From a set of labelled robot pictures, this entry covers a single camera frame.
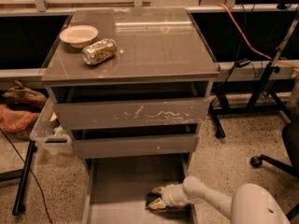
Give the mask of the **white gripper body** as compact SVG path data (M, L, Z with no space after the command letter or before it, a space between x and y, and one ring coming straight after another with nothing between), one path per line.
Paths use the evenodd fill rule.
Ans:
M162 200L169 207L183 207L187 204L188 195L182 184L168 185L162 192Z

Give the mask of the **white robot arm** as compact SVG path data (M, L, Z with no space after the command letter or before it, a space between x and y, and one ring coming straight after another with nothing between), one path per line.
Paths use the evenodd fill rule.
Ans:
M231 224L291 224L274 197L261 186L244 184L228 196L195 176L187 176L180 184L153 189L147 195L146 208L162 212L200 200L227 217Z

